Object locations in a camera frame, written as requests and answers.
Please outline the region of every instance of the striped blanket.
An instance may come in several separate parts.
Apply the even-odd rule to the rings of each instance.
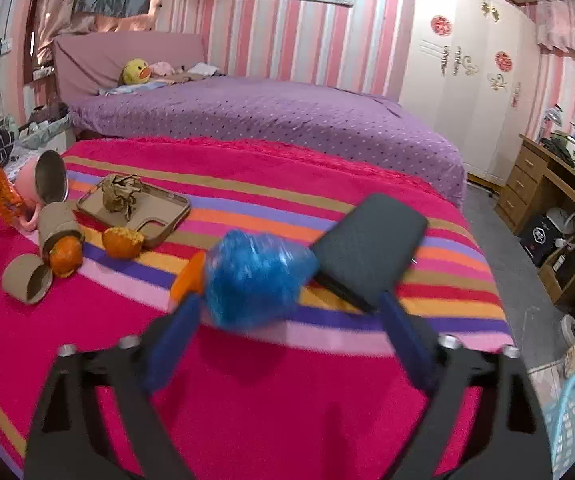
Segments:
[[[97,140],[65,156],[77,200],[108,173],[135,173],[182,192],[192,212],[133,262],[104,253],[103,226],[77,214],[84,264],[22,306],[0,290],[0,456],[19,476],[36,399],[56,348],[106,348],[165,312],[168,289],[198,250],[232,228],[309,244],[372,192],[429,219],[395,293],[409,312],[475,349],[512,342],[498,292],[467,223],[419,179],[262,141]],[[0,276],[36,234],[0,220]],[[122,464],[138,472],[112,395],[99,399]],[[458,463],[477,407],[463,400],[439,471]],[[153,403],[199,479],[376,479],[401,450],[427,399],[414,390],[373,316],[310,284],[287,320],[246,333],[203,326]]]

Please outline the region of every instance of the purple bedspread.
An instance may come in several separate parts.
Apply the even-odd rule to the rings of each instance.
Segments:
[[[384,97],[267,79],[213,77],[70,104],[74,126],[115,137],[279,140],[419,176],[457,207],[458,150]]]

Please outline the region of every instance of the black phone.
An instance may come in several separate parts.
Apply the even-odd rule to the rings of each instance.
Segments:
[[[314,280],[364,312],[378,309],[423,240],[427,219],[382,193],[373,193],[312,244]]]

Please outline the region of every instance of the yellow duck plush toy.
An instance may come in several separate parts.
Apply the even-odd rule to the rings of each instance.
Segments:
[[[123,68],[123,82],[126,85],[138,85],[147,83],[152,75],[150,66],[144,59],[133,59]]]

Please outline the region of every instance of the gray floor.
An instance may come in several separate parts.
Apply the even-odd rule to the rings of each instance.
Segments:
[[[463,213],[485,252],[514,339],[530,369],[560,359],[567,350],[560,329],[563,313],[552,305],[519,239],[494,213],[495,205],[487,191],[467,186]]]

